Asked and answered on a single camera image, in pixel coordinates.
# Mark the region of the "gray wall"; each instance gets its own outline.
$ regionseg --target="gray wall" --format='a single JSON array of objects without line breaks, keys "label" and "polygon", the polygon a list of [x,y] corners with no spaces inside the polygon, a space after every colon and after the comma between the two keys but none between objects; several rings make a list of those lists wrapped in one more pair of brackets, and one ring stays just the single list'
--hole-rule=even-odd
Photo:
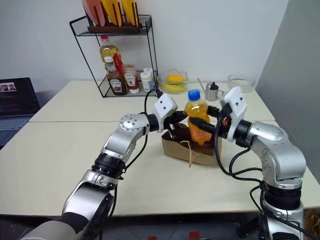
[{"label": "gray wall", "polygon": [[256,90],[320,182],[319,0],[289,1]]}]

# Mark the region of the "orange juice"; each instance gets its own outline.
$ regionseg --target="orange juice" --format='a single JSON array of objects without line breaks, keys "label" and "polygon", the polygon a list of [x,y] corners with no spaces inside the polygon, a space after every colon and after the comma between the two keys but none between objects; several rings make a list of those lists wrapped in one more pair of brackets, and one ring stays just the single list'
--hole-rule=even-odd
[{"label": "orange juice", "polygon": [[[200,91],[193,89],[188,92],[189,102],[185,105],[185,113],[189,118],[199,118],[210,123],[209,115],[207,114],[208,105],[200,99]],[[191,138],[194,142],[197,142],[200,146],[203,146],[205,142],[210,141],[212,134],[201,130],[188,120],[189,130]]]}]

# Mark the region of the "laptop keyboard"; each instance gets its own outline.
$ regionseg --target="laptop keyboard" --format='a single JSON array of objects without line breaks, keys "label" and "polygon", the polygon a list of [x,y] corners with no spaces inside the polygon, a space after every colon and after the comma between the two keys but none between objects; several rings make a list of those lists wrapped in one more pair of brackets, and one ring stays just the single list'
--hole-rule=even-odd
[{"label": "laptop keyboard", "polygon": [[0,119],[0,131],[20,130],[29,119],[30,117]]}]

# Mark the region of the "black metal rack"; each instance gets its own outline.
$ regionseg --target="black metal rack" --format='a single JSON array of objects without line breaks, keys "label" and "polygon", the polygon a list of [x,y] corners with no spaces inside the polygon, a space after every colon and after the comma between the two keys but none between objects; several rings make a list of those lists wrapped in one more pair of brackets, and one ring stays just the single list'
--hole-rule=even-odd
[{"label": "black metal rack", "polygon": [[[118,97],[118,96],[114,95],[113,92],[111,91],[111,88],[109,86],[109,82],[107,80],[107,76],[105,76],[103,78],[101,83],[97,82],[97,79],[96,79],[96,77],[95,77],[95,75],[94,75],[94,73],[88,63],[88,60],[84,54],[84,51],[78,41],[78,37],[95,37],[97,40],[97,43],[100,47],[100,42],[98,40],[98,36],[146,36],[147,40],[148,40],[151,67],[153,69],[153,77],[154,77],[154,80],[157,81],[158,64],[157,64],[157,57],[156,57],[156,47],[155,47],[154,31],[153,31],[153,26],[152,26],[152,18],[151,18],[151,15],[143,15],[143,14],[139,14],[138,17],[139,17],[139,22],[141,23],[141,26],[136,32],[133,32],[133,33],[130,31],[130,29],[128,29],[128,31],[126,31],[124,29],[121,32],[112,32],[112,31],[92,32],[92,31],[89,31],[89,27],[92,26],[92,22],[88,16],[82,16],[82,17],[79,17],[79,18],[69,22],[69,25],[71,27],[71,30],[72,30],[72,33],[73,33],[74,38],[76,40],[76,43],[78,44],[78,47],[80,48],[80,51],[81,51],[82,56],[85,60],[85,63],[88,66],[90,73],[95,81],[95,84],[97,85],[99,92],[101,93],[103,98]],[[153,48],[150,43],[150,41],[151,41],[151,39],[150,39],[151,37],[149,36],[150,33],[152,34]],[[142,88],[142,84],[140,84],[140,92],[138,94],[132,94],[132,93],[128,92],[126,95],[123,95],[122,97],[145,96],[146,94],[147,93],[144,92],[144,90]]]}]

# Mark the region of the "white jar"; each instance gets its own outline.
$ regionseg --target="white jar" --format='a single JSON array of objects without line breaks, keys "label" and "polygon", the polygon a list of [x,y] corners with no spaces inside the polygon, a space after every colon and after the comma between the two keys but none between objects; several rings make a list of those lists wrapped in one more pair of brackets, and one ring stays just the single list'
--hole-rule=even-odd
[{"label": "white jar", "polygon": [[140,73],[140,78],[141,78],[143,90],[145,92],[149,92],[150,90],[154,89],[154,86],[152,84],[152,76],[150,72]]},{"label": "white jar", "polygon": [[155,78],[154,78],[154,70],[152,69],[152,67],[145,67],[143,71],[146,73],[151,73],[152,85],[153,87],[155,87],[156,85],[155,85]]}]

